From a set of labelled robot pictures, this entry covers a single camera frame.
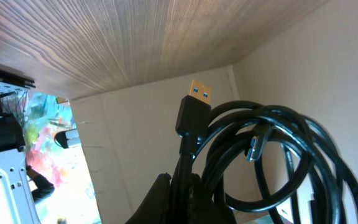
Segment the black cable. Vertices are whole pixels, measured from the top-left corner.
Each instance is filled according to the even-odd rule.
[[[218,116],[230,110],[240,110],[229,113],[215,120]],[[225,204],[243,212],[269,211],[275,223],[281,223],[280,215],[275,208],[286,199],[291,198],[291,209],[294,223],[300,223],[299,204],[296,190],[304,181],[307,174],[314,192],[314,198],[310,201],[313,223],[345,223],[346,216],[342,202],[343,182],[345,182],[352,193],[357,209],[358,217],[358,183],[350,169],[339,157],[335,144],[329,134],[314,120],[298,114],[290,108],[282,106],[262,106],[249,101],[233,101],[224,103],[214,108],[210,113],[210,124],[206,136],[198,142],[194,151],[194,157],[203,150],[207,143],[216,136],[212,142],[206,166],[201,178],[204,187],[210,196],[214,197],[215,205]],[[239,130],[255,125],[253,130],[239,133]],[[258,127],[268,125],[271,130]],[[282,144],[285,163],[288,173],[288,182],[274,194],[270,194],[264,177],[262,167],[262,156],[256,157],[255,171],[262,194],[262,200],[257,202],[243,202],[236,200],[224,192],[223,172],[231,161],[240,153],[252,153],[263,148],[255,148],[260,144],[255,141],[275,141]],[[328,156],[334,164],[334,173],[328,166],[328,161],[322,152]],[[291,153],[300,159],[298,167],[294,170]],[[172,180],[172,195],[176,194],[176,186],[181,180],[186,180],[180,174],[180,170],[188,168],[180,167],[178,163]]]

